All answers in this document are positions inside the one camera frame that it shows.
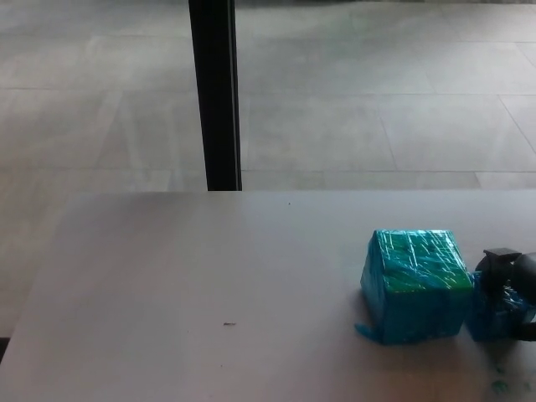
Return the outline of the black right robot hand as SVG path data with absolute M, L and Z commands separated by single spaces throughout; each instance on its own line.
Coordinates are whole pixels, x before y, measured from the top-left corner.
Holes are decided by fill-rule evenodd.
M 484 251 L 474 271 L 477 339 L 535 340 L 535 254 Z

